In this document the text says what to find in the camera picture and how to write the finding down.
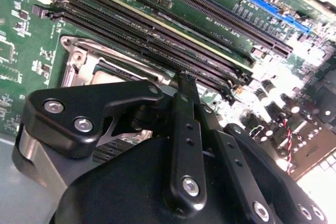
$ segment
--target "green circuit board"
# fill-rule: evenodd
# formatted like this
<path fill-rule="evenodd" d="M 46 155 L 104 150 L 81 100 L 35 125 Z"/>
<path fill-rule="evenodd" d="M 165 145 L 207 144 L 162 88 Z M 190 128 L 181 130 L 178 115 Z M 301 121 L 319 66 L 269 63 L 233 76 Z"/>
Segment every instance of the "green circuit board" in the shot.
<path fill-rule="evenodd" d="M 264 65 L 265 59 L 251 55 L 251 50 L 256 46 L 252 40 L 227 29 L 179 0 L 169 0 L 171 6 L 165 9 L 217 37 L 223 42 L 222 47 L 214 46 L 211 42 L 200 38 L 186 27 L 169 20 L 139 1 L 113 1 L 141 15 L 146 15 L 158 24 L 165 25 L 185 38 L 255 74 L 260 75 L 260 70 L 258 70 L 260 67 L 271 67 L 269 62 L 267 62 L 268 65 Z M 307 26 L 312 27 L 310 40 L 300 42 L 298 38 L 302 32 L 278 21 L 274 23 L 275 21 L 271 19 L 268 12 L 252 2 L 246 0 L 213 1 L 294 48 L 288 59 L 274 57 L 275 60 L 271 63 L 279 66 L 279 73 L 285 73 L 285 76 L 279 80 L 280 83 L 294 76 L 300 83 L 297 86 L 301 85 L 299 87 L 301 89 L 312 79 L 314 82 L 323 76 L 328 66 L 333 64 L 333 41 L 335 40 L 333 27 L 336 26 L 334 17 L 328 10 L 317 9 L 316 6 L 307 4 L 303 0 L 281 0 L 286 6 L 295 6 L 297 11 L 309 17 L 305 22 Z M 52 22 L 32 15 L 33 5 L 42 4 L 37 0 L 0 0 L 0 131 L 10 135 L 16 135 L 25 99 L 31 92 L 60 86 L 68 58 L 66 51 L 59 43 L 62 35 L 76 35 L 105 42 L 103 38 L 71 24 Z M 118 45 L 111 45 L 111 47 L 117 48 Z M 243 54 L 254 58 L 256 62 L 251 64 L 242 57 Z M 264 69 L 264 72 L 264 76 L 274 75 L 273 70 Z M 210 98 L 206 97 L 205 100 L 211 102 L 214 97 L 215 95 Z"/>

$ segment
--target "gray metal surface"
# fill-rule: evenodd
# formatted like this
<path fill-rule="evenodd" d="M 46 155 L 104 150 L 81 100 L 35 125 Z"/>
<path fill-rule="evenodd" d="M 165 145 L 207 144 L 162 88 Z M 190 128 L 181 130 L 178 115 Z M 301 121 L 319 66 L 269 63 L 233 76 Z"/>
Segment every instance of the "gray metal surface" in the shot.
<path fill-rule="evenodd" d="M 14 139 L 0 134 L 0 223 L 46 224 L 56 210 L 51 194 L 12 162 Z"/>
<path fill-rule="evenodd" d="M 92 157 L 78 160 L 66 158 L 31 137 L 25 128 L 21 134 L 19 151 L 33 163 L 39 177 L 44 181 L 44 186 L 50 190 L 56 202 L 76 178 L 95 167 Z"/>

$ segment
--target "blue pcie slot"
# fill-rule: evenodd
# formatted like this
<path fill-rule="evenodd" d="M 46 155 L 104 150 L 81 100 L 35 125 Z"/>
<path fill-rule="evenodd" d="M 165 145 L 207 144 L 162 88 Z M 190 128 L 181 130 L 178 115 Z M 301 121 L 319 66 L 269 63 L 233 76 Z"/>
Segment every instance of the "blue pcie slot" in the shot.
<path fill-rule="evenodd" d="M 296 21 L 295 18 L 293 18 L 289 15 L 286 15 L 285 17 L 283 17 L 281 14 L 279 14 L 279 9 L 278 8 L 268 4 L 264 0 L 249 0 L 249 1 L 252 1 L 253 3 L 257 4 L 260 8 L 266 10 L 267 12 L 271 13 L 275 17 L 287 22 L 289 25 L 298 28 L 300 31 L 302 31 L 304 33 L 309 33 L 311 31 L 310 27 L 302 25 L 301 23 Z"/>

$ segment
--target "mounting hole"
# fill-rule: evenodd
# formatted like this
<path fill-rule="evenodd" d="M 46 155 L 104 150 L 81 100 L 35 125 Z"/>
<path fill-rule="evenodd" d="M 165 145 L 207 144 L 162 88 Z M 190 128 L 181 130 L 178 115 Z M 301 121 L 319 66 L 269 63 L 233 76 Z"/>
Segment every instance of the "mounting hole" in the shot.
<path fill-rule="evenodd" d="M 63 43 L 64 43 L 65 46 L 68 47 L 68 46 L 71 45 L 71 40 L 70 39 L 65 39 Z"/>
<path fill-rule="evenodd" d="M 191 130 L 191 131 L 194 130 L 194 127 L 192 127 L 190 124 L 186 124 L 186 127 L 188 130 Z"/>
<path fill-rule="evenodd" d="M 227 143 L 227 145 L 231 148 L 231 149 L 234 149 L 235 147 L 233 146 L 232 143 Z"/>
<path fill-rule="evenodd" d="M 236 161 L 236 164 L 239 166 L 239 167 L 242 167 L 243 166 L 243 164 L 239 161 L 239 160 L 235 160 Z"/>
<path fill-rule="evenodd" d="M 187 144 L 190 145 L 190 146 L 194 146 L 194 145 L 195 145 L 194 141 L 193 141 L 192 139 L 190 139 L 190 138 L 187 138 L 187 139 L 186 139 L 186 142 L 187 142 Z"/>

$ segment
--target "black pcie slot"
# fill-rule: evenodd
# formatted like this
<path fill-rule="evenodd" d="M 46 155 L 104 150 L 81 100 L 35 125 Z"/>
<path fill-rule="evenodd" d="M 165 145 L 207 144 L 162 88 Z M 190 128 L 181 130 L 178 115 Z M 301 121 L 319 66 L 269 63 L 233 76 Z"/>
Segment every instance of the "black pcie slot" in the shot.
<path fill-rule="evenodd" d="M 76 6 L 81 6 L 82 8 L 94 8 L 93 6 L 89 6 L 87 3 L 82 2 L 80 0 L 69 0 L 71 4 L 74 4 Z M 117 13 L 118 15 L 121 15 L 126 20 L 129 20 L 130 23 L 134 23 L 140 27 L 143 27 L 143 29 L 148 29 L 154 31 L 157 35 L 159 35 L 161 38 L 166 39 L 167 41 L 170 41 L 172 44 L 178 45 L 182 48 L 187 48 L 190 52 L 193 52 L 196 56 L 199 56 L 198 58 L 189 55 L 189 57 L 193 58 L 197 61 L 202 61 L 203 64 L 207 65 L 208 67 L 211 67 L 214 70 L 219 71 L 221 74 L 229 76 L 227 73 L 232 73 L 234 75 L 239 73 L 239 70 L 237 70 L 237 67 L 234 66 L 231 62 L 225 60 L 224 58 L 211 53 L 210 51 L 198 46 L 197 44 L 194 44 L 187 39 L 183 38 L 182 36 L 179 36 L 177 34 L 172 33 L 168 29 L 159 26 L 158 24 L 155 24 L 154 22 L 145 19 L 141 17 L 140 15 L 133 13 L 129 11 L 127 8 L 124 8 L 113 1 L 110 0 L 91 0 L 97 4 L 100 4 L 101 6 L 104 6 L 106 9 L 110 10 L 111 12 Z M 104 15 L 109 15 L 102 10 L 99 10 L 99 12 L 103 13 Z"/>
<path fill-rule="evenodd" d="M 37 14 L 40 11 L 37 8 L 41 8 L 38 6 L 34 6 L 36 9 L 33 10 L 33 14 Z M 128 51 L 134 55 L 143 55 L 144 58 L 153 61 L 154 63 L 160 64 L 162 67 L 166 68 L 170 71 L 187 71 L 191 76 L 197 79 L 202 85 L 209 87 L 213 90 L 221 92 L 223 88 L 226 86 L 225 81 L 221 81 L 217 78 L 212 78 L 210 76 L 202 76 L 202 71 L 195 65 L 190 65 L 190 63 L 184 60 L 176 60 L 171 56 L 165 55 L 161 52 L 152 52 L 147 48 L 142 48 L 139 45 L 134 44 L 134 42 L 129 41 L 128 38 L 121 38 L 116 35 L 113 35 L 110 30 L 106 30 L 103 27 L 97 26 L 97 24 L 90 22 L 89 20 L 77 16 L 75 14 L 70 14 L 67 12 L 61 13 L 48 13 L 47 16 L 51 16 L 52 21 L 63 20 L 69 24 L 72 24 L 76 27 L 79 27 L 83 30 L 86 30 L 90 33 L 93 33 L 106 41 L 110 41 L 111 43 L 117 43 L 122 50 Z"/>
<path fill-rule="evenodd" d="M 208 17 L 287 58 L 293 48 L 212 0 L 181 0 Z"/>
<path fill-rule="evenodd" d="M 70 3 L 64 4 L 63 6 L 69 7 L 67 8 L 69 12 L 85 17 L 91 22 L 97 25 L 99 24 L 100 27 L 109 30 L 111 33 L 127 38 L 129 41 L 132 41 L 133 43 L 140 45 L 143 48 L 158 51 L 177 59 L 183 59 L 185 62 L 187 62 L 187 64 L 195 65 L 201 69 L 202 74 L 204 75 L 211 73 L 213 76 L 219 79 L 232 78 L 223 71 L 215 70 L 212 66 L 207 66 L 204 63 L 198 62 L 196 59 L 193 60 L 192 55 L 190 54 L 188 55 L 186 53 L 179 52 L 178 50 L 175 50 L 174 48 L 165 45 L 160 41 L 155 40 L 154 38 L 148 37 L 147 35 L 142 34 L 135 29 L 125 29 L 124 23 L 121 23 L 118 20 L 112 18 L 107 18 L 103 13 L 94 10 L 93 8 L 83 9 L 80 7 L 74 7 L 73 5 L 71 6 Z"/>
<path fill-rule="evenodd" d="M 136 1 L 150 7 L 151 9 L 153 9 L 157 12 L 160 12 L 160 13 L 168 16 L 169 18 L 173 19 L 174 21 L 182 24 L 183 26 L 188 27 L 189 29 L 201 34 L 202 36 L 210 38 L 212 41 L 218 43 L 219 45 L 221 45 L 223 47 L 227 47 L 230 50 L 239 53 L 239 55 L 241 57 L 243 57 L 245 60 L 247 60 L 250 64 L 253 64 L 255 62 L 253 58 L 251 58 L 249 55 L 247 55 L 244 51 L 240 50 L 239 48 L 233 47 L 232 45 L 226 43 L 225 41 L 222 41 L 222 40 L 218 39 L 216 36 L 212 35 L 211 33 L 208 33 L 205 30 L 201 29 L 200 27 L 197 27 L 194 24 L 182 19 L 181 17 L 167 11 L 166 9 L 164 9 L 161 6 L 151 2 L 150 0 L 136 0 Z"/>
<path fill-rule="evenodd" d="M 131 29 L 125 29 L 125 25 L 127 25 L 126 23 L 121 22 L 113 15 L 104 13 L 99 9 L 94 9 L 93 7 L 83 5 L 75 0 L 66 0 L 64 3 L 60 3 L 59 6 L 70 12 L 84 16 L 89 20 L 94 20 L 95 23 L 101 24 L 101 26 L 114 32 L 117 31 L 119 34 L 124 34 L 124 36 L 133 37 L 135 40 L 139 40 L 139 42 L 147 44 L 155 50 L 178 57 L 180 59 L 184 59 L 190 64 L 198 65 L 199 68 L 216 75 L 218 78 L 232 78 L 232 76 L 228 75 L 227 72 L 223 71 L 219 67 L 212 66 L 208 62 L 199 62 L 198 58 L 192 54 L 188 54 L 182 50 L 176 50 L 170 45 L 166 45 L 161 41 L 156 40 L 154 37 L 148 37 L 147 34 L 141 33 L 136 29 L 132 29 L 132 27 Z"/>

